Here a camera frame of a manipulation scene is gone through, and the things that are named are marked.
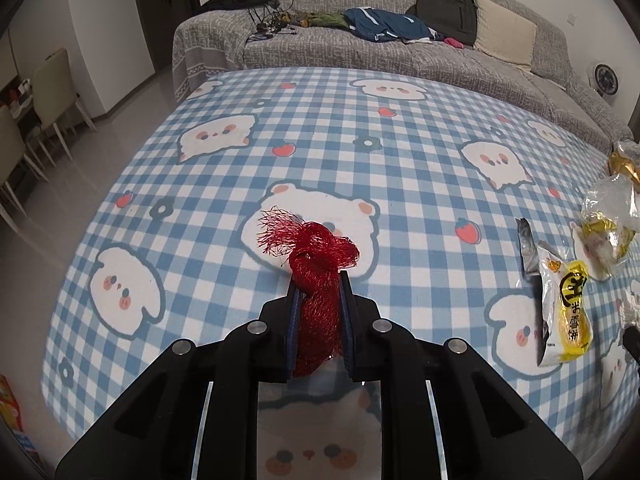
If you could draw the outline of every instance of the gray sofa cover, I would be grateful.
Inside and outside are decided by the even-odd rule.
[[[632,139],[629,127],[574,73],[566,38],[551,22],[516,0],[492,0],[536,23],[532,73],[473,49],[443,43],[371,43],[329,28],[299,28],[297,35],[246,43],[255,30],[247,10],[214,11],[187,20],[174,39],[178,102],[204,80],[227,70],[279,66],[335,66],[400,73],[489,95],[544,117],[607,153]],[[294,0],[293,10],[371,6],[405,12],[415,0]]]

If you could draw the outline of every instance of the black backpack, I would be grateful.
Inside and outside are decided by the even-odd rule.
[[[473,45],[478,34],[478,16],[474,0],[415,0],[406,12],[460,43]]]
[[[271,1],[272,0],[209,0],[202,4],[197,13],[202,14],[203,12],[209,12],[210,10],[251,9],[252,7],[267,5]]]

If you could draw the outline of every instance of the chair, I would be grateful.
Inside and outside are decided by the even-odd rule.
[[[36,70],[31,78],[31,89],[33,108],[42,121],[42,131],[53,126],[67,156],[73,161],[74,158],[58,125],[60,117],[75,104],[87,125],[94,132],[98,129],[76,94],[74,82],[71,79],[69,56],[64,48],[55,51],[47,58],[44,65]]]
[[[23,215],[27,216],[27,212],[22,207],[22,204],[15,195],[14,190],[7,181],[9,175],[11,175],[11,172],[21,160],[24,160],[37,176],[47,182],[49,181],[40,168],[27,156],[26,146],[20,136],[18,125],[15,123],[9,108],[3,106],[0,108],[0,183],[4,184],[4,189],[8,193],[12,202],[14,202],[15,206]],[[2,205],[0,205],[0,216],[4,218],[11,229],[16,232],[18,231],[18,227]]]

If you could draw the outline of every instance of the cartoon bear print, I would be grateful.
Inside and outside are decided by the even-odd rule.
[[[620,344],[620,334],[611,342],[607,353],[601,357],[602,390],[600,391],[600,409],[609,406],[620,390],[622,379],[625,378],[626,365],[630,361],[630,354]]]
[[[609,274],[604,269],[599,259],[597,259],[596,256],[591,253],[587,245],[585,245],[582,227],[575,222],[571,222],[569,227],[571,228],[571,236],[574,239],[575,259],[581,260],[585,263],[590,278],[597,282],[605,281],[609,277]]]
[[[428,97],[424,88],[404,83],[402,81],[389,81],[387,79],[358,79],[351,86],[361,87],[366,95],[400,99],[402,101],[422,101]]]
[[[201,97],[205,94],[210,93],[216,86],[222,85],[222,81],[207,81],[204,82],[200,87],[193,91],[193,93],[187,97],[188,99],[195,99],[196,97]]]
[[[89,279],[96,314],[112,332],[125,338],[146,319],[157,323],[164,316],[164,286],[150,263],[131,248],[115,244],[101,250]]]
[[[545,139],[546,142],[551,142],[558,148],[565,147],[564,140],[562,140],[560,134],[558,134],[558,132],[556,132],[553,128],[550,128],[549,126],[546,126],[546,124],[542,124],[537,121],[527,121],[527,124],[534,130],[536,130],[538,135]]]
[[[380,478],[381,425],[357,388],[338,401],[290,402],[258,411],[259,480]]]
[[[227,148],[245,148],[255,124],[253,115],[221,117],[184,132],[178,140],[178,162]]]
[[[549,376],[559,366],[538,366],[542,357],[542,318],[536,301],[521,293],[494,298],[486,310],[494,327],[494,360],[526,379]]]
[[[264,211],[278,207],[305,222],[325,225],[336,236],[347,236],[360,251],[358,264],[349,276],[358,278],[373,272],[378,259],[378,206],[361,198],[344,198],[318,190],[303,189],[291,182],[271,186],[270,192],[257,205],[256,212],[244,223],[241,239],[249,253],[260,263],[291,272],[286,256],[271,256],[258,247]]]
[[[466,142],[460,152],[496,191],[505,186],[533,183],[533,178],[508,146],[497,142],[472,140]]]

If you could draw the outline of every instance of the green cloth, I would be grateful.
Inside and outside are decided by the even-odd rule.
[[[297,12],[291,21],[299,27],[335,27],[349,30],[343,12]]]

